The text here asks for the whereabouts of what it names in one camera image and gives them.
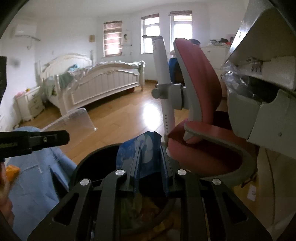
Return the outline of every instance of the white dresser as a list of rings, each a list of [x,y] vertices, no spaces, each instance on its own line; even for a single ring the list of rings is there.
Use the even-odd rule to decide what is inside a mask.
[[[30,90],[26,94],[17,97],[17,104],[24,121],[33,120],[33,118],[44,110],[44,105],[41,99],[40,86]]]
[[[207,47],[202,47],[201,49],[204,52],[207,59],[209,60],[209,62],[211,63],[217,76],[220,79],[220,76],[223,73],[223,71],[221,70],[221,66],[224,64],[226,60],[229,47],[228,46],[207,46]],[[220,84],[222,87],[222,96],[227,97],[227,89],[224,82],[220,81]]]

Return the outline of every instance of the ceiling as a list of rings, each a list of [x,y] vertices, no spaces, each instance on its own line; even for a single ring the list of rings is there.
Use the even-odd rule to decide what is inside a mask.
[[[21,9],[21,14],[33,18],[98,17],[189,1],[203,0],[30,0]]]

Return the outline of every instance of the orange cloth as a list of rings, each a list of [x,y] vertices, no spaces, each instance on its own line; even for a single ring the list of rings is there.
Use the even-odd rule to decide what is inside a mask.
[[[6,176],[9,182],[12,182],[14,179],[16,179],[19,173],[20,173],[19,167],[16,167],[13,165],[9,165],[6,167]]]

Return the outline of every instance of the headboard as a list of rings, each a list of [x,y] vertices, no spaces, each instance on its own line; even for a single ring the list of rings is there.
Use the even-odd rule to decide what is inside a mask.
[[[59,56],[49,62],[46,69],[41,73],[40,78],[46,79],[50,76],[57,74],[65,73],[69,67],[77,64],[79,68],[84,68],[92,65],[90,58],[87,58],[85,55],[70,53],[66,55]]]

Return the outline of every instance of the silver screw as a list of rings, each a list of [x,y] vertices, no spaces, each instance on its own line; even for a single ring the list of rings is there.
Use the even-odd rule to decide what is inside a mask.
[[[80,181],[80,185],[81,186],[86,186],[86,185],[88,185],[89,184],[89,180],[88,179],[82,179],[81,181]]]
[[[118,176],[122,176],[124,173],[125,173],[125,171],[122,170],[122,169],[119,169],[119,170],[117,170],[117,171],[115,172],[115,174],[118,175]]]
[[[184,175],[186,175],[187,172],[185,170],[183,170],[183,169],[180,169],[180,170],[177,171],[177,173],[179,175],[181,175],[181,176],[184,176]]]
[[[215,185],[220,185],[221,184],[221,180],[218,178],[213,179],[212,181]]]

